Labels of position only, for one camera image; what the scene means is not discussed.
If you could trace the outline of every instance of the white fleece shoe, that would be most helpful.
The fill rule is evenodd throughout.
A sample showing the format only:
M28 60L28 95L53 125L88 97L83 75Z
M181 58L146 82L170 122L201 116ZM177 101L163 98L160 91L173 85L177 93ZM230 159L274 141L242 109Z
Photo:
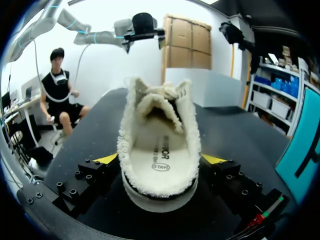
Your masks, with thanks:
M201 152L191 82L149 87L131 80L117 152L137 206L165 213L185 205L197 188Z

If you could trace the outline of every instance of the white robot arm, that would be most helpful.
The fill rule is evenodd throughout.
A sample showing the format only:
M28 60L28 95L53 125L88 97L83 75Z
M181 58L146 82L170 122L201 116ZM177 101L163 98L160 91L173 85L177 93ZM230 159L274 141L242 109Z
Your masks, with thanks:
M22 27L25 26L26 21L32 18L33 14L37 14L41 10L39 7L43 6L45 2L47 3L40 18L32 23L10 46L8 62L16 61L35 38L52 30L57 22L71 31L90 32L91 26L79 22L69 13L65 9L66 6L63 0L40 1L42 5L38 5L37 8L35 6L38 3L35 3L29 10L31 13L29 11L26 13Z
M123 19L114 23L114 31L91 32L91 25L81 23L67 10L64 0L40 0L26 13L23 28L43 7L40 18L32 23L9 48L8 63L16 61L24 49L38 36L52 30L56 23L70 31L77 31L74 39L77 45L110 44L125 48L129 53L134 41L158 36L159 49L163 46L165 31L157 28L157 21L148 13L139 13L132 19Z

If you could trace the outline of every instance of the stacked cardboard boxes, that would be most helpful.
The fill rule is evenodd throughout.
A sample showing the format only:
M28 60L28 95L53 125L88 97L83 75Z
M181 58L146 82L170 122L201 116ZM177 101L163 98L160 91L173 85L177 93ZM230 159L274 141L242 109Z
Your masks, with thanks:
M166 68L212 68L211 26L182 16L166 14L162 82Z

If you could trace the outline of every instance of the screw hole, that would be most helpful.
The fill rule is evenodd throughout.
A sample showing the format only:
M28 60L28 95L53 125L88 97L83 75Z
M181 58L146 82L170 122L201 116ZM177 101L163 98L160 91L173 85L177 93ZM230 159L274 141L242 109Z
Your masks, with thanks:
M245 195L245 196L246 196L246 195L248 195L249 192L248 192L248 190L244 189L244 190L242 190L241 193L242 193L242 195Z

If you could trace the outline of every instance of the computer monitor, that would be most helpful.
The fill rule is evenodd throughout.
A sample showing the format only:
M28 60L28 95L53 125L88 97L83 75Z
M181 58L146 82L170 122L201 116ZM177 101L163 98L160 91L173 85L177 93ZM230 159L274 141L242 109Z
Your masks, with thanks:
M31 98L31 92L32 92L32 86L28 87L26 90L25 90L25 99L26 100L29 100Z
M2 96L2 108L3 110L5 107L10 107L11 101L10 101L10 93L7 92L5 95Z

